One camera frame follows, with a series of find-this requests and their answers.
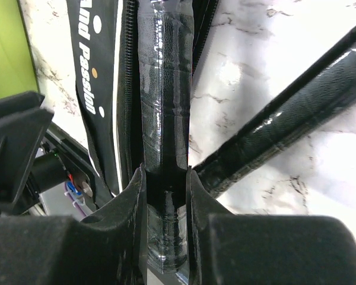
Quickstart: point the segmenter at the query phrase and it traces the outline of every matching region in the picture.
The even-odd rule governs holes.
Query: zipper
[[[219,0],[193,0],[193,12],[195,20],[193,43],[193,73],[201,57],[212,19],[215,15]],[[123,127],[120,126],[119,135],[123,135],[124,142],[120,149],[124,152],[122,171],[123,187],[129,183],[136,168],[142,163],[142,126],[141,126],[141,100],[139,89],[139,65],[138,65],[138,31],[137,31],[137,0],[125,0],[125,14],[123,34],[125,43],[124,52],[124,111]]]

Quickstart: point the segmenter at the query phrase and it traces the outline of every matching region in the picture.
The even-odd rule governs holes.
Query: lime green fabric
[[[0,98],[37,90],[17,0],[0,0]]]

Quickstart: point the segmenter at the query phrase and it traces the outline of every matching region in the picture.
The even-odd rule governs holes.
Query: black cylindrical object
[[[139,0],[138,56],[148,201],[148,262],[186,261],[185,181],[193,48],[192,0]]]
[[[195,170],[218,197],[354,103],[356,27]]]
[[[32,192],[41,194],[68,180],[66,170],[58,155],[51,152],[34,160],[27,186]]]

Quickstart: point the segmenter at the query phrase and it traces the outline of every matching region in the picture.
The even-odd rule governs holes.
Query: polka dot
[[[97,78],[97,71],[96,71],[96,69],[94,67],[92,68],[91,72],[93,74],[93,77]]]
[[[93,25],[95,33],[99,34],[101,31],[101,19],[98,15],[94,17]]]
[[[99,113],[100,113],[101,117],[104,118],[104,109],[101,106],[99,107]]]

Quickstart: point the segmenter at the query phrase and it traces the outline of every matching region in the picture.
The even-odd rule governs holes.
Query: marble surface
[[[87,147],[65,1],[20,0],[54,121]],[[356,25],[352,0],[220,0],[193,79],[196,165]],[[356,238],[356,105],[234,184],[234,213],[327,215]]]

